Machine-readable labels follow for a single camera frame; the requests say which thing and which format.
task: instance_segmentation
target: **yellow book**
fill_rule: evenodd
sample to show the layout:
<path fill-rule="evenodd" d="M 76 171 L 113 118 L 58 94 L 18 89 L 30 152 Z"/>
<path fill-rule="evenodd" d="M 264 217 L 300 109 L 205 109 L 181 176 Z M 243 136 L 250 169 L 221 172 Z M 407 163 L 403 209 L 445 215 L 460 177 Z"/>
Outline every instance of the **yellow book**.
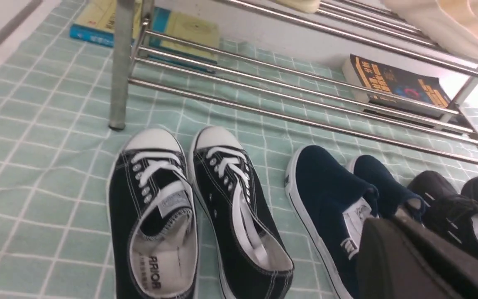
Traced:
<path fill-rule="evenodd" d="M 141 4 L 142 0 L 136 0 L 134 30 L 132 32 L 133 39 L 137 39 L 139 35 Z M 78 16 L 75 23 L 71 26 L 70 36 L 72 38 L 112 47 L 114 45 L 116 5 L 116 0 L 90 0 L 81 15 Z M 220 34 L 218 26 L 215 23 L 207 22 L 184 13 L 172 12 L 161 7 L 154 8 L 153 16 L 152 30 L 155 32 L 186 39 L 209 47 L 219 47 Z M 217 56 L 213 53 L 178 45 L 174 42 L 168 42 L 159 38 L 150 38 L 148 36 L 144 40 L 144 44 L 156 49 L 201 59 L 211 63 L 217 62 Z M 169 62 L 188 66 L 176 61 Z M 209 71 L 195 66 L 189 67 Z"/>

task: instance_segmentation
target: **white rubber toe cap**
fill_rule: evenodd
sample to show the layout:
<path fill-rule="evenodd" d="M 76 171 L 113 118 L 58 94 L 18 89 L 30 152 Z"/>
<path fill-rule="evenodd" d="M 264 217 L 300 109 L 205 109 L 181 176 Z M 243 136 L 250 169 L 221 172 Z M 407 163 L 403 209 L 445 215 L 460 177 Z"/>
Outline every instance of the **white rubber toe cap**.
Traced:
<path fill-rule="evenodd" d="M 140 148 L 157 148 L 181 152 L 180 145 L 169 131 L 159 128 L 148 129 L 136 134 L 127 144 L 125 150 Z"/>
<path fill-rule="evenodd" d="M 214 146 L 233 146 L 243 149 L 235 136 L 224 127 L 206 127 L 199 133 L 196 150 Z"/>

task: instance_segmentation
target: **white shoelace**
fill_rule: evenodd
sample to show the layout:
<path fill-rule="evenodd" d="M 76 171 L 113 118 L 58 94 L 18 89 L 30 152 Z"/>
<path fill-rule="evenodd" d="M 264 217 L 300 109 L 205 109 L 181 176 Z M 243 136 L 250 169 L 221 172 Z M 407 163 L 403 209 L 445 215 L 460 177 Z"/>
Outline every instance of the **white shoelace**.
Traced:
<path fill-rule="evenodd" d="M 164 158 L 169 158 L 173 159 L 176 161 L 178 164 L 180 164 L 180 159 L 173 153 L 169 152 L 141 152 L 136 155 L 131 160 L 131 163 L 133 164 L 132 170 L 134 172 L 137 172 L 135 178 L 136 180 L 139 180 L 139 187 L 142 189 L 141 190 L 141 195 L 145 197 L 144 203 L 148 204 L 150 202 L 150 199 L 152 197 L 152 194 L 150 194 L 150 187 L 148 186 L 148 181 L 149 178 L 157 172 L 159 169 L 167 169 L 171 170 L 180 180 L 172 182 L 171 184 L 163 187 L 158 191 L 156 196 L 154 197 L 154 200 L 151 203 L 151 206 L 146 209 L 148 212 L 151 212 L 158 204 L 160 204 L 164 199 L 169 197 L 169 195 L 172 195 L 176 192 L 179 191 L 186 191 L 188 194 L 188 199 L 190 203 L 193 202 L 192 198 L 192 191 L 191 191 L 191 185 L 188 183 L 187 178 L 184 176 L 182 171 L 172 165 L 168 160 L 160 160 L 156 161 L 155 159 L 164 159 Z M 145 169 L 142 169 L 142 164 L 141 160 L 147 159 L 146 162 L 149 164 Z"/>
<path fill-rule="evenodd" d="M 237 235 L 237 240 L 239 241 L 239 245 L 241 246 L 241 248 L 243 248 L 243 250 L 250 257 L 250 259 L 257 261 L 261 267 L 268 269 L 268 254 L 256 231 L 256 227 L 254 226 L 254 219 L 252 218 L 250 208 L 248 207 L 248 203 L 250 203 L 250 191 L 248 190 L 250 186 L 250 177 L 248 174 L 245 174 L 239 167 L 237 167 L 238 164 L 241 164 L 241 161 L 239 159 L 242 159 L 246 165 L 246 171 L 249 170 L 246 157 L 241 152 L 234 151 L 229 148 L 216 146 L 211 148 L 207 152 L 206 158 L 210 159 L 212 155 L 216 152 L 222 152 L 235 156 L 223 158 L 218 165 L 216 165 L 217 159 L 212 158 L 209 164 L 215 167 L 214 171 L 218 172 L 219 178 L 224 180 L 224 185 L 228 186 L 228 191 L 232 191 L 233 183 L 231 182 L 230 178 L 228 178 L 228 176 L 224 175 L 224 170 L 226 169 L 226 166 L 228 166 L 228 168 L 237 177 L 237 184 L 235 184 L 235 189 L 232 195 L 232 222 L 235 228 L 235 233 Z M 243 181 L 246 191 L 243 191 L 243 187 L 239 183 L 239 180 Z"/>

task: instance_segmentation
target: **white slipper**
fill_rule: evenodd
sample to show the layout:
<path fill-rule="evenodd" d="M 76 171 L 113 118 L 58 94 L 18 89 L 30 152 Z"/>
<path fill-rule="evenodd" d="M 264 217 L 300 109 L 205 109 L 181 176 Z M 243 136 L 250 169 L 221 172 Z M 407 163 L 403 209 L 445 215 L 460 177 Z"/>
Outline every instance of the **white slipper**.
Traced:
<path fill-rule="evenodd" d="M 383 0 L 450 53 L 478 60 L 478 18 L 470 0 Z"/>

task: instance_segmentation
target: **stainless steel rod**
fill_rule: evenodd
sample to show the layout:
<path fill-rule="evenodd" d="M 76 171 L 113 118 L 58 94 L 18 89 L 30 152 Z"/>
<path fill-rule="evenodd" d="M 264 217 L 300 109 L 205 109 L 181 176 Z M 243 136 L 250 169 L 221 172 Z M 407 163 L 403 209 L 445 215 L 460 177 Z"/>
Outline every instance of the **stainless steel rod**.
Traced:
<path fill-rule="evenodd" d="M 446 61 L 443 59 L 439 59 L 436 57 L 428 56 L 425 54 L 417 53 L 415 51 L 407 50 L 400 48 L 398 46 L 389 44 L 387 42 L 381 42 L 379 40 L 375 40 L 372 38 L 368 38 L 365 36 L 361 36 L 358 34 L 353 34 L 351 32 L 347 32 L 344 30 L 340 30 L 334 27 L 330 27 L 328 25 L 324 25 L 322 23 L 309 21 L 302 17 L 297 17 L 296 15 L 291 15 L 290 13 L 286 13 L 280 10 L 276 10 L 271 7 L 263 6 L 263 5 L 256 5 L 249 2 L 241 1 L 241 0 L 217 0 L 219 2 L 223 2 L 224 4 L 229 4 L 233 6 L 237 6 L 241 9 L 259 13 L 261 15 L 265 15 L 267 17 L 273 17 L 275 19 L 279 19 L 282 21 L 286 21 L 292 24 L 300 25 L 302 27 L 310 28 L 313 30 L 317 30 L 319 32 L 324 32 L 326 34 L 332 34 L 334 36 L 338 36 L 340 38 L 344 38 L 347 40 L 351 40 L 353 42 L 359 42 L 364 45 L 376 47 L 378 49 L 382 49 L 385 51 L 389 51 L 391 53 L 395 53 L 398 55 L 402 55 L 405 57 L 409 57 L 421 62 L 433 64 L 435 66 L 439 66 L 444 69 L 456 71 L 462 74 L 467 74 L 469 76 L 476 76 L 478 77 L 478 71 L 470 68 L 468 66 L 463 66 L 461 64 Z"/>
<path fill-rule="evenodd" d="M 348 87 L 348 88 L 353 88 L 353 89 L 357 89 L 359 91 L 364 91 L 366 93 L 372 93 L 372 94 L 379 95 L 379 96 L 382 96 L 382 97 L 392 98 L 394 100 L 400 100 L 400 101 L 406 102 L 406 103 L 414 105 L 414 106 L 421 106 L 421 107 L 424 107 L 424 108 L 429 109 L 429 110 L 439 111 L 441 113 L 446 113 L 446 114 L 451 114 L 451 115 L 458 115 L 458 112 L 456 110 L 451 110 L 451 109 L 447 109 L 447 108 L 434 106 L 432 104 L 428 104 L 428 103 L 425 103 L 425 102 L 420 102 L 419 100 L 412 100 L 410 98 L 394 95 L 392 93 L 385 93 L 383 91 L 378 91 L 378 90 L 375 90 L 375 89 L 370 89 L 370 88 L 366 88 L 366 87 L 362 87 L 362 86 L 358 86 L 358 85 L 352 85 L 350 83 L 335 80 L 335 79 L 332 79 L 332 78 L 327 78 L 325 76 L 319 76 L 319 75 L 315 75 L 315 74 L 310 74 L 310 73 L 306 73 L 306 72 L 300 72 L 300 71 L 297 71 L 297 70 L 285 68 L 283 66 L 277 66 L 275 64 L 263 62 L 263 61 L 253 59 L 253 58 L 250 58 L 250 57 L 246 57 L 246 56 L 238 55 L 238 54 L 231 53 L 231 52 L 228 52 L 228 51 L 215 49 L 215 48 L 208 47 L 208 46 L 205 46 L 205 45 L 197 44 L 196 42 L 190 42 L 188 40 L 176 38 L 176 37 L 173 37 L 173 36 L 168 36 L 166 34 L 161 34 L 159 32 L 153 32 L 153 31 L 147 30 L 146 33 L 150 34 L 152 36 L 159 37 L 163 40 L 168 40 L 170 42 L 175 42 L 175 43 L 185 45 L 185 46 L 188 46 L 188 47 L 193 47 L 193 48 L 196 48 L 196 49 L 200 49 L 202 51 L 209 51 L 209 52 L 212 52 L 212 53 L 215 53 L 215 54 L 218 54 L 218 55 L 226 55 L 228 57 L 232 57 L 232 58 L 237 59 L 237 60 L 242 60 L 242 61 L 245 61 L 245 62 L 258 64 L 260 66 L 266 66 L 268 68 L 274 68 L 274 69 L 277 69 L 279 71 L 286 72 L 286 73 L 289 73 L 289 74 L 295 74 L 297 76 L 303 76 L 303 77 L 306 77 L 306 78 L 310 78 L 312 80 L 324 81 L 324 82 L 327 82 L 327 83 L 332 83 L 332 84 L 336 84 L 336 85 L 340 85 L 340 86 L 344 86 L 344 87 Z"/>
<path fill-rule="evenodd" d="M 402 19 L 399 15 L 396 15 L 395 13 L 389 10 L 384 10 L 382 8 L 374 7 L 372 5 L 368 5 L 368 4 L 365 4 L 359 1 L 354 1 L 354 0 L 336 0 L 336 1 L 346 4 L 347 6 L 353 6 L 361 10 L 367 11 L 369 13 L 379 15 L 381 17 L 387 17 L 389 19 L 393 19 L 393 20 L 405 23 L 404 19 Z"/>
<path fill-rule="evenodd" d="M 340 4 L 337 4 L 337 2 L 320 2 L 320 7 L 324 8 L 326 10 L 331 10 L 334 12 L 340 12 L 344 13 L 346 15 L 350 15 L 352 17 L 358 17 L 360 19 L 363 19 L 365 21 L 371 22 L 371 23 L 377 23 L 379 25 L 383 25 L 387 28 L 391 28 L 393 30 L 399 30 L 400 32 L 405 32 L 407 34 L 412 34 L 415 36 L 419 37 L 426 37 L 421 31 L 418 29 L 412 27 L 411 25 L 407 23 L 400 23 L 399 21 L 391 22 L 391 21 L 386 21 L 383 19 L 380 19 L 378 17 L 372 17 L 370 15 L 363 14 L 362 12 L 357 12 L 354 10 L 351 10 L 349 8 L 346 8 Z"/>
<path fill-rule="evenodd" d="M 435 42 L 428 38 L 423 38 L 421 36 L 414 36 L 412 34 L 406 34 L 404 32 L 399 32 L 398 30 L 393 30 L 390 28 L 387 28 L 385 26 L 378 25 L 377 22 L 376 24 L 370 23 L 368 21 L 365 21 L 364 15 L 357 17 L 353 17 L 350 15 L 342 15 L 341 13 L 334 12 L 332 10 L 324 9 L 324 8 L 319 8 L 317 10 L 317 15 L 321 15 L 323 17 L 328 17 L 330 19 L 334 19 L 336 21 L 340 21 L 343 23 L 347 23 L 353 26 L 357 26 L 366 30 L 370 30 L 372 32 L 377 32 L 379 34 L 385 34 L 388 36 L 391 36 L 393 38 L 397 38 L 400 40 L 404 40 L 406 42 L 410 42 L 412 44 L 418 45 L 418 46 L 423 46 L 427 47 L 429 49 L 433 49 L 436 51 L 444 51 L 441 48 L 439 48 Z"/>
<path fill-rule="evenodd" d="M 316 107 L 319 107 L 319 108 L 335 110 L 335 111 L 339 111 L 339 112 L 343 112 L 343 113 L 347 113 L 347 114 L 356 115 L 357 117 L 363 117 L 363 118 L 367 118 L 367 119 L 381 121 L 383 123 L 389 123 L 391 125 L 398 125 L 400 127 L 405 127 L 407 129 L 417 130 L 417 131 L 420 131 L 420 132 L 425 132 L 425 133 L 428 133 L 428 134 L 433 134 L 433 135 L 441 136 L 441 137 L 444 137 L 444 138 L 449 138 L 449 139 L 452 139 L 452 140 L 457 140 L 457 141 L 461 141 L 461 142 L 467 142 L 467 143 L 470 143 L 470 144 L 478 145 L 478 140 L 473 140 L 471 138 L 466 138 L 464 136 L 460 136 L 460 135 L 457 135 L 457 134 L 450 134 L 450 133 L 443 132 L 443 131 L 433 130 L 429 127 L 421 127 L 419 125 L 413 125 L 411 123 L 404 123 L 402 121 L 397 121 L 397 120 L 394 120 L 394 119 L 380 117 L 380 116 L 369 114 L 369 113 L 363 113 L 363 112 L 359 112 L 359 111 L 356 111 L 356 110 L 349 110 L 349 109 L 340 108 L 340 107 L 337 107 L 337 106 L 331 106 L 331 105 L 320 103 L 320 102 L 315 102 L 315 101 L 312 101 L 312 100 L 306 100 L 306 99 L 303 99 L 303 98 L 286 95 L 284 93 L 278 93 L 276 91 L 271 91 L 269 89 L 263 89 L 263 88 L 256 87 L 256 86 L 253 86 L 253 85 L 249 85 L 249 84 L 246 84 L 246 83 L 240 83 L 240 82 L 237 82 L 237 81 L 228 80 L 228 79 L 220 78 L 220 77 L 217 77 L 217 76 L 211 76 L 209 74 L 205 74 L 205 73 L 202 73 L 202 72 L 197 72 L 197 71 L 192 71 L 192 70 L 188 70 L 188 69 L 179 68 L 178 66 L 172 66 L 170 64 L 165 64 L 165 63 L 162 63 L 162 62 L 159 62 L 159 61 L 152 61 L 152 60 L 141 59 L 141 58 L 136 58 L 135 60 L 137 62 L 147 64 L 149 66 L 158 66 L 158 67 L 161 67 L 161 68 L 165 68 L 167 70 L 181 72 L 183 74 L 188 74 L 188 75 L 192 75 L 192 76 L 199 76 L 199 77 L 205 78 L 207 80 L 212 80 L 212 81 L 216 81 L 218 83 L 224 83 L 224 84 L 232 85 L 233 87 L 239 87 L 239 88 L 242 88 L 242 89 L 257 91 L 259 93 L 266 93 L 266 94 L 269 94 L 269 95 L 272 95 L 272 96 L 285 98 L 287 100 L 293 100 L 293 101 L 300 102 L 302 104 L 306 104 L 306 105 L 310 105 L 310 106 L 316 106 Z"/>
<path fill-rule="evenodd" d="M 145 32 L 147 29 L 147 26 L 150 23 L 150 19 L 145 18 L 141 22 L 141 27 L 140 27 L 140 32 L 138 34 L 138 39 L 135 40 L 134 44 L 132 44 L 132 49 L 130 50 L 130 71 L 129 74 L 132 74 L 134 71 L 134 59 L 138 56 L 139 53 L 139 46 L 142 44 L 144 38 L 145 38 Z"/>
<path fill-rule="evenodd" d="M 456 159 L 458 161 L 474 163 L 474 164 L 478 165 L 478 159 L 474 159 L 472 157 L 465 157 L 465 156 L 462 156 L 462 155 L 457 155 L 457 154 L 453 154 L 453 153 L 438 151 L 436 149 L 430 149 L 430 148 L 422 147 L 422 146 L 419 146 L 419 145 L 408 144 L 408 143 L 405 143 L 405 142 L 400 142 L 400 141 L 392 140 L 392 139 L 389 139 L 389 138 L 383 138 L 383 137 L 370 135 L 370 134 L 366 134 L 366 133 L 362 133 L 362 132 L 358 132 L 358 131 L 353 131 L 353 130 L 345 129 L 343 127 L 335 127 L 333 125 L 327 125 L 325 123 L 317 123 L 315 121 L 310 121 L 310 120 L 307 120 L 307 119 L 301 119 L 301 118 L 298 118 L 298 117 L 291 117 L 291 116 L 288 116 L 286 114 L 280 114 L 280 113 L 277 113 L 277 112 L 272 112 L 272 111 L 269 111 L 269 110 L 264 110 L 264 109 L 261 109 L 261 108 L 257 108 L 257 107 L 254 107 L 254 106 L 249 106 L 249 105 L 244 105 L 244 104 L 237 104 L 237 103 L 234 103 L 234 102 L 223 100 L 221 98 L 207 96 L 207 95 L 203 95 L 203 94 L 200 94 L 200 93 L 194 93 L 194 92 L 191 92 L 191 91 L 186 91 L 184 89 L 178 89 L 178 88 L 163 86 L 161 84 L 150 83 L 148 81 L 144 81 L 144 80 L 141 80 L 141 79 L 135 78 L 135 77 L 129 77 L 129 83 L 139 85 L 139 86 L 143 86 L 143 87 L 149 87 L 149 88 L 155 89 L 157 91 L 162 91 L 162 92 L 165 92 L 165 93 L 172 93 L 174 95 L 187 97 L 187 98 L 191 98 L 191 99 L 194 99 L 194 100 L 200 100 L 202 102 L 207 102 L 207 103 L 210 103 L 210 104 L 216 104 L 216 105 L 219 105 L 219 106 L 225 106 L 225 107 L 228 107 L 228 108 L 243 110 L 243 111 L 246 111 L 246 112 L 251 112 L 251 113 L 254 113 L 254 114 L 259 114 L 259 115 L 263 115 L 263 116 L 267 116 L 267 117 L 273 117 L 273 118 L 281 119 L 281 120 L 284 120 L 284 121 L 290 121 L 291 123 L 299 123 L 300 125 L 308 125 L 310 127 L 318 127 L 320 129 L 333 131 L 333 132 L 336 132 L 336 133 L 355 136 L 355 137 L 358 137 L 358 138 L 364 138 L 364 139 L 367 139 L 367 140 L 373 140 L 373 141 L 376 141 L 376 142 L 383 142 L 383 143 L 391 144 L 391 145 L 394 145 L 394 146 L 408 148 L 408 149 L 414 150 L 414 151 L 419 151 L 419 152 L 423 152 L 423 153 L 427 153 L 427 154 L 434 154 L 434 155 L 438 155 L 438 156 L 441 156 L 441 157 Z"/>
<path fill-rule="evenodd" d="M 211 69 L 211 70 L 215 70 L 215 71 L 220 71 L 220 72 L 232 74 L 234 76 L 241 76 L 243 78 L 255 80 L 255 81 L 258 81 L 258 82 L 268 83 L 268 84 L 272 84 L 272 85 L 277 85 L 279 87 L 292 89 L 294 91 L 299 91 L 299 92 L 302 92 L 302 93 L 309 93 L 309 94 L 324 97 L 324 98 L 330 98 L 332 100 L 338 100 L 340 102 L 346 102 L 346 103 L 349 103 L 349 104 L 362 106 L 364 108 L 368 108 L 368 109 L 371 109 L 371 110 L 375 110 L 375 111 L 379 111 L 379 112 L 383 112 L 383 113 L 387 113 L 387 114 L 393 114 L 397 117 L 410 119 L 410 120 L 416 121 L 418 123 L 427 123 L 429 125 L 443 125 L 445 127 L 450 126 L 448 123 L 442 123 L 440 121 L 437 121 L 436 119 L 423 117 L 421 115 L 402 112 L 400 110 L 395 110 L 395 109 L 387 108 L 387 107 L 383 107 L 383 106 L 358 102 L 356 100 L 350 100 L 350 99 L 345 98 L 345 97 L 330 95 L 329 93 L 321 93 L 320 91 L 312 91 L 310 89 L 306 89 L 306 88 L 299 87 L 299 86 L 296 86 L 296 85 L 290 85 L 290 84 L 287 84 L 287 83 L 263 78 L 261 76 L 255 76 L 255 75 L 252 75 L 252 74 L 247 74 L 245 72 L 241 72 L 241 71 L 237 71 L 237 70 L 233 70 L 233 69 L 228 69 L 228 68 L 223 68 L 222 66 L 215 66 L 214 64 L 200 62 L 200 61 L 197 61 L 197 60 L 194 60 L 194 59 L 181 57 L 181 56 L 170 54 L 170 53 L 165 53 L 165 52 L 157 50 L 157 49 L 151 49 L 151 48 L 147 48 L 147 47 L 144 47 L 144 46 L 141 46 L 140 49 L 142 51 L 146 51 L 146 52 L 151 53 L 153 55 L 165 57 L 167 59 L 173 59 L 173 60 L 181 61 L 183 63 L 186 63 L 187 65 L 199 66 L 201 68 L 207 68 L 207 69 Z"/>

